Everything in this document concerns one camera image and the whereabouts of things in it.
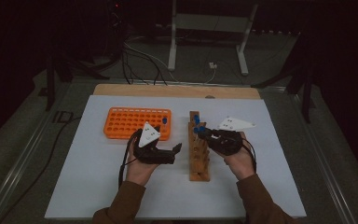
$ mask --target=orange pegboard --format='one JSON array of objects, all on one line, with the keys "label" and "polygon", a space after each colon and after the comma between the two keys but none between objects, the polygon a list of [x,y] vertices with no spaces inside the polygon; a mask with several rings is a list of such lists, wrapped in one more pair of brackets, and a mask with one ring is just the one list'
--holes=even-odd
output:
[{"label": "orange pegboard", "polygon": [[108,138],[130,139],[138,129],[143,129],[145,122],[156,128],[164,141],[171,133],[171,110],[156,108],[112,107],[106,118],[103,132]]}]

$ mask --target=wooden stand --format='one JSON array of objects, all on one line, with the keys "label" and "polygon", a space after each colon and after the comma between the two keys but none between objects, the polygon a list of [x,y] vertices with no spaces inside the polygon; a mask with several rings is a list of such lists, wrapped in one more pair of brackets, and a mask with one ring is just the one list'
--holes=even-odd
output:
[{"label": "wooden stand", "polygon": [[[209,150],[205,140],[199,139],[194,133],[196,121],[194,116],[200,117],[200,112],[190,111],[190,122],[188,123],[188,146],[189,165],[191,181],[209,181]],[[199,127],[206,126],[206,122],[200,122]]]}]

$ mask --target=brown sleeve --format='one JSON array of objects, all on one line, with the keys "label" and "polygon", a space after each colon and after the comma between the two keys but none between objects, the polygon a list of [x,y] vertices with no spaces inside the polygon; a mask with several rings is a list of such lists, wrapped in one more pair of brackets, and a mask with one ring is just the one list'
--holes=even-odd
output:
[{"label": "brown sleeve", "polygon": [[109,208],[95,212],[92,223],[132,223],[144,197],[145,187],[124,181]]},{"label": "brown sleeve", "polygon": [[238,181],[237,187],[249,218],[249,223],[298,223],[272,201],[258,175],[251,175]]}]

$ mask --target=person's arm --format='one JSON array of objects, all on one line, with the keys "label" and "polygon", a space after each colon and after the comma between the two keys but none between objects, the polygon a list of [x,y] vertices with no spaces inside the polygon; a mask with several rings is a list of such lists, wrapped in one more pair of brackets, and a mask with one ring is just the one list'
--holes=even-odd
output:
[{"label": "person's arm", "polygon": [[[241,133],[243,144],[250,148],[245,141],[246,136]],[[231,172],[239,180],[237,182],[238,192],[242,198],[243,206],[246,210],[247,221],[250,224],[283,224],[297,223],[295,219],[288,216],[276,203],[264,187],[252,163],[252,155],[245,148],[231,156],[223,157]]]},{"label": "person's arm", "polygon": [[145,193],[145,185],[157,164],[145,164],[134,160],[132,141],[127,165],[126,180],[118,189],[117,195],[108,208],[95,212],[92,223],[95,224],[122,224],[132,223],[141,205]]}]

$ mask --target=hand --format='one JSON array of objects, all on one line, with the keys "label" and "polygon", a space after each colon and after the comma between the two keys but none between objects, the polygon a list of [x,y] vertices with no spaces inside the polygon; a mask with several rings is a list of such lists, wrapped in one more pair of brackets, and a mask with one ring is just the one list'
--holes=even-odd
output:
[{"label": "hand", "polygon": [[[243,139],[246,139],[244,132],[241,132],[241,136]],[[243,140],[242,142],[245,146],[250,148],[247,141]],[[238,153],[230,156],[225,156],[218,152],[216,153],[223,157],[225,163],[238,180],[242,180],[255,174],[255,169],[252,163],[252,155],[250,155],[245,148],[242,147]]]},{"label": "hand", "polygon": [[128,162],[131,162],[127,165],[126,180],[145,186],[147,181],[150,179],[150,176],[153,174],[153,171],[158,167],[158,164],[146,164],[135,160],[135,156],[133,155],[135,140],[136,139],[133,139],[130,144]]}]

